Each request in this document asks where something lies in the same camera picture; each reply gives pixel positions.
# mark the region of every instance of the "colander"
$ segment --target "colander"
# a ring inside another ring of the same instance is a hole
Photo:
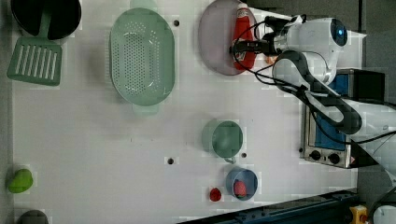
[[[154,10],[136,7],[124,12],[110,34],[113,83],[133,105],[157,105],[175,84],[175,39]]]

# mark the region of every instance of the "green mug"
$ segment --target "green mug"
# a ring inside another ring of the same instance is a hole
[[[243,140],[242,129],[230,120],[212,119],[202,132],[204,149],[214,151],[231,164],[235,163],[234,156],[241,149]]]

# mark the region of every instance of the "small bowl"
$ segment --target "small bowl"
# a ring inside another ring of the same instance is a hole
[[[236,197],[235,193],[233,192],[233,184],[238,180],[244,182],[247,188],[247,195],[242,198]],[[235,198],[240,201],[247,201],[251,199],[256,193],[258,183],[257,176],[252,171],[241,167],[235,167],[230,171],[230,173],[227,174],[225,185],[227,191]]]

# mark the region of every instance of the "green spatula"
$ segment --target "green spatula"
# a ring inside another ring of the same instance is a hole
[[[47,38],[50,4],[51,1],[44,3],[38,36],[18,39],[7,71],[9,78],[46,86],[61,82],[62,48]]]

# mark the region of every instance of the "black pot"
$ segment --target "black pot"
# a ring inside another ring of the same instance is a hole
[[[11,0],[11,10],[21,28],[30,35],[38,35],[45,1],[52,12],[48,39],[62,39],[71,35],[81,21],[78,0]]]

